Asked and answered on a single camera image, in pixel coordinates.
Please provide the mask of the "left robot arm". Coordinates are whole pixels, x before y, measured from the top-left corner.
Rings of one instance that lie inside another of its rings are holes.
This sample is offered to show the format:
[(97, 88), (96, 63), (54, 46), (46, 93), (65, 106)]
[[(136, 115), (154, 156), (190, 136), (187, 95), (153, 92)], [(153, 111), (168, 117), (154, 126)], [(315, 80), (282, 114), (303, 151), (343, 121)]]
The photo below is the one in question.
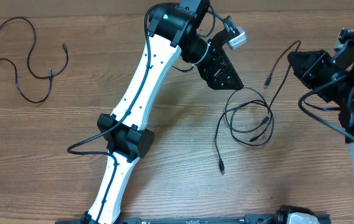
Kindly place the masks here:
[(223, 46), (237, 49), (246, 43), (246, 32), (228, 16), (222, 20), (223, 30), (204, 40), (197, 29), (209, 7), (209, 1), (165, 2), (146, 12), (146, 42), (139, 65), (112, 113), (98, 118), (101, 137), (108, 142), (108, 161), (98, 195), (82, 223), (115, 223), (118, 219), (131, 173), (154, 140), (154, 133), (146, 128), (151, 108), (178, 58), (197, 67), (214, 90), (243, 88)]

